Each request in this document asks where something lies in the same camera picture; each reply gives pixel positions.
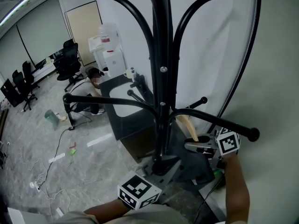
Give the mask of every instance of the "shirt sleeve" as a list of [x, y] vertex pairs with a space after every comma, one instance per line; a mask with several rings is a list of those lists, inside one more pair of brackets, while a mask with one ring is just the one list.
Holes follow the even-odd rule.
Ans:
[[95, 216], [82, 211], [70, 211], [51, 224], [99, 224]]
[[247, 224], [247, 223], [244, 222], [244, 221], [237, 221], [237, 222], [234, 222], [234, 223], [232, 223], [232, 224]]
[[91, 83], [88, 84], [88, 93], [90, 93], [93, 97], [101, 97]]

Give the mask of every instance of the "black coat rack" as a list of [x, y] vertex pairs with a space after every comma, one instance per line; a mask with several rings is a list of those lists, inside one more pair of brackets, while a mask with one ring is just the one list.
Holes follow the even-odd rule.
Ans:
[[171, 134], [172, 120], [181, 114], [190, 115], [203, 119], [214, 125], [218, 125], [243, 136], [254, 142], [259, 138], [259, 131], [256, 128], [247, 128], [211, 114], [194, 110], [193, 108], [204, 104], [207, 99], [203, 97], [193, 105], [184, 109], [176, 109], [176, 89], [178, 79], [179, 51], [184, 30], [194, 13], [205, 3], [211, 0], [196, 0], [184, 13], [173, 38], [171, 3], [170, 0], [151, 0], [153, 8], [153, 33], [150, 30], [145, 18], [140, 11], [128, 0], [114, 0], [122, 4], [137, 20], [140, 25], [148, 48], [153, 83], [153, 104], [146, 104], [134, 95], [136, 101], [120, 98], [105, 97], [83, 97], [65, 94], [63, 101], [66, 104], [71, 102], [133, 105], [146, 109], [153, 114], [156, 124], [157, 145], [153, 156], [154, 166], [152, 171], [163, 175], [169, 170], [171, 162], [165, 163], [162, 157], [167, 154]]

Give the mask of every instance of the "white shirt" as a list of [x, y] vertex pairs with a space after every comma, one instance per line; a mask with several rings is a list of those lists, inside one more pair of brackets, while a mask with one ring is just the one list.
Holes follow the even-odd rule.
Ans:
[[[95, 216], [80, 211], [71, 211], [52, 224], [99, 224]], [[188, 221], [170, 207], [151, 204], [139, 210], [131, 210], [120, 218], [106, 224], [188, 224]]]
[[[99, 93], [96, 91], [95, 87], [93, 86], [91, 80], [88, 77], [76, 83], [71, 89], [70, 94], [80, 96], [87, 96], [91, 94], [94, 97], [100, 97]], [[75, 109], [77, 104], [71, 103], [71, 107], [73, 105], [73, 109]]]

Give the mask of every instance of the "human arm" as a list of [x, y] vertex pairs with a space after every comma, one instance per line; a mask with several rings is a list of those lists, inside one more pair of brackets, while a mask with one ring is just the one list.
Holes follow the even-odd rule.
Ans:
[[90, 80], [90, 82], [93, 84], [94, 88], [96, 89], [100, 89], [100, 84], [93, 82], [92, 80]]
[[92, 85], [89, 84], [88, 93], [90, 93], [91, 96], [93, 96], [93, 97], [101, 97], [101, 95], [97, 92], [97, 90], [93, 84], [94, 83], [92, 83]]
[[225, 155], [226, 224], [248, 221], [250, 196], [243, 178], [241, 165], [235, 153]]
[[102, 224], [120, 218], [128, 211], [130, 209], [123, 204], [122, 200], [116, 199], [100, 206], [91, 207], [84, 213], [95, 216], [99, 224]]

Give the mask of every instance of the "black office chair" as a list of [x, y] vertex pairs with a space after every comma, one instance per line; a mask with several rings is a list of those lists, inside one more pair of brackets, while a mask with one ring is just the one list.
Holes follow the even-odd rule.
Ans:
[[17, 70], [13, 73], [13, 81], [15, 86], [18, 88], [20, 95], [26, 101], [26, 104], [23, 109], [24, 112], [26, 111], [25, 108], [27, 105], [29, 107], [29, 110], [31, 110], [30, 101], [33, 99], [37, 100], [35, 94], [32, 93], [32, 89], [33, 89], [32, 85], [25, 82], [22, 72], [18, 72]]
[[76, 73], [80, 71], [81, 63], [77, 56], [78, 53], [78, 44], [74, 43], [72, 40], [68, 40], [64, 43], [64, 48], [62, 50], [62, 57], [57, 59], [54, 62], [54, 65], [59, 73], [57, 80], [69, 80], [68, 86], [64, 89], [67, 92], [67, 88], [75, 84], [77, 81], [80, 81], [80, 77], [83, 77], [82, 74], [77, 75]]
[[74, 44], [75, 44], [75, 43], [74, 43], [73, 39], [70, 39], [70, 40], [64, 42], [64, 48], [71, 47], [71, 46], [73, 46]]
[[32, 84], [34, 82], [34, 77], [33, 75], [31, 74], [31, 64], [27, 61], [25, 61], [22, 65], [23, 67], [23, 73], [24, 73], [24, 78], [26, 80], [26, 83], [28, 84]]

